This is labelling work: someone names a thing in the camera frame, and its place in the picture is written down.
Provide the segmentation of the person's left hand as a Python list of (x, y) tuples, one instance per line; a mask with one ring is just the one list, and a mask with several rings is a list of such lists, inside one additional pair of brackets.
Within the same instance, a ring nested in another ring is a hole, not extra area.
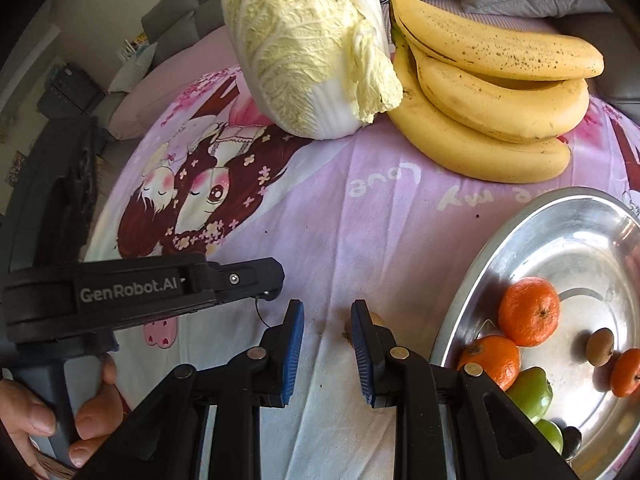
[[(79, 441), (70, 446), (70, 461), (75, 467), (96, 452), (124, 419), (122, 399), (115, 386), (117, 368), (112, 357), (102, 356), (102, 385), (98, 394), (77, 412), (76, 430)], [(1, 420), (17, 451), (39, 479), (48, 473), (38, 462), (31, 437), (51, 437), (55, 433), (53, 412), (28, 389), (11, 379), (1, 381)]]

